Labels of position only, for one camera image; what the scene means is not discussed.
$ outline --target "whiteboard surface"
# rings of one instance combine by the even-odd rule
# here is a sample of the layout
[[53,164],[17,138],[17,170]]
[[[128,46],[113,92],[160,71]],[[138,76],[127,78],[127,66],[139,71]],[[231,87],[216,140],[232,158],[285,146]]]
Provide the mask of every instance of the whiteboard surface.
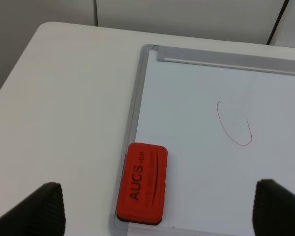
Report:
[[[253,236],[257,181],[295,193],[295,76],[157,62],[150,51],[136,142],[168,150],[160,226]],[[233,142],[224,128],[242,147]]]

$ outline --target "red marker drawing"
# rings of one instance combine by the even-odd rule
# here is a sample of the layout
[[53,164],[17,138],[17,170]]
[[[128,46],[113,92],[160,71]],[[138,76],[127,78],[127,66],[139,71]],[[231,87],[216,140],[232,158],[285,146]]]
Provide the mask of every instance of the red marker drawing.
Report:
[[[220,119],[221,125],[222,125],[222,127],[223,127],[223,129],[224,129],[226,135],[227,135],[227,136],[228,136],[233,142],[237,143],[234,139],[232,139],[232,138],[228,135],[228,133],[226,132],[226,130],[225,130],[225,128],[224,128],[224,125],[223,125],[223,123],[222,123],[222,121],[221,121],[221,117],[220,117],[220,114],[219,114],[219,112],[218,112],[218,104],[219,104],[220,102],[221,102],[221,101],[219,101],[219,102],[217,103],[217,105],[216,105],[218,118]],[[243,145],[243,144],[239,144],[239,143],[237,143],[238,145],[241,145],[241,146],[247,146],[247,145],[249,145],[249,144],[251,143],[251,141],[252,141],[252,134],[251,134],[251,130],[250,130],[250,127],[249,127],[248,119],[247,119],[247,125],[248,125],[248,129],[249,129],[249,132],[250,132],[250,141],[249,141],[249,143],[244,144],[244,145]]]

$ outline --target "whiteboard eraser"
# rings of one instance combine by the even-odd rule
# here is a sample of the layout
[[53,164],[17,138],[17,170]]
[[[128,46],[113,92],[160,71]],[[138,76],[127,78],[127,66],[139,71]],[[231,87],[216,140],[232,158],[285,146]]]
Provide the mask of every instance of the whiteboard eraser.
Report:
[[117,203],[119,220],[149,225],[162,221],[166,167],[166,148],[129,145]]

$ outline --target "white tabletop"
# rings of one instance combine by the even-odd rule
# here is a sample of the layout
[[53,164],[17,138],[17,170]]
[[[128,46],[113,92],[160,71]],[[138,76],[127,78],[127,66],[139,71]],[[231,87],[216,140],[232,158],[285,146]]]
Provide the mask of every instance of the white tabletop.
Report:
[[0,91],[0,216],[61,183],[66,236],[110,235],[108,218],[145,44],[295,59],[295,49],[45,23]]

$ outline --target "gray wall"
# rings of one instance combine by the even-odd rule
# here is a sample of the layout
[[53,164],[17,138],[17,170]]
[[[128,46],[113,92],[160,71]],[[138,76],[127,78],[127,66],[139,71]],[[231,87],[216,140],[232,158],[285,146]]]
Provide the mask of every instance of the gray wall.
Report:
[[266,44],[284,0],[97,0],[98,26]]
[[290,0],[271,45],[295,48],[295,0]]
[[49,21],[94,25],[93,0],[0,0],[0,88],[36,29]]

